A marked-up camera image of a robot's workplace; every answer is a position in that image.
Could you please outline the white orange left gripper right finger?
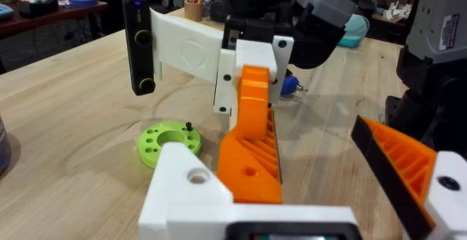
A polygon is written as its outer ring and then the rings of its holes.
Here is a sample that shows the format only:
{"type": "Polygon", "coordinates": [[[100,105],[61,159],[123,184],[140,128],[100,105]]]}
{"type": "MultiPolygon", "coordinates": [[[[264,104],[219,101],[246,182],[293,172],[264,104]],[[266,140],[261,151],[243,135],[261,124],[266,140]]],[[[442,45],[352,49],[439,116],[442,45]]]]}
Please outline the white orange left gripper right finger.
{"type": "Polygon", "coordinates": [[[357,116],[351,138],[390,201],[405,239],[466,238],[466,159],[357,116]]]}

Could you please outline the bare white left gripper left finger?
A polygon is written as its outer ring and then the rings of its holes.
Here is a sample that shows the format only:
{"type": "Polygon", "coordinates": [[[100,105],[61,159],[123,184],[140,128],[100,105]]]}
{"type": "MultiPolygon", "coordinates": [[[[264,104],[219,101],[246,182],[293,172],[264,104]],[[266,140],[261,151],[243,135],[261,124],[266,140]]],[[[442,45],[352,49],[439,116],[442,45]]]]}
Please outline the bare white left gripper left finger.
{"type": "Polygon", "coordinates": [[[179,142],[163,145],[138,220],[141,239],[224,239],[231,191],[179,142]]]}

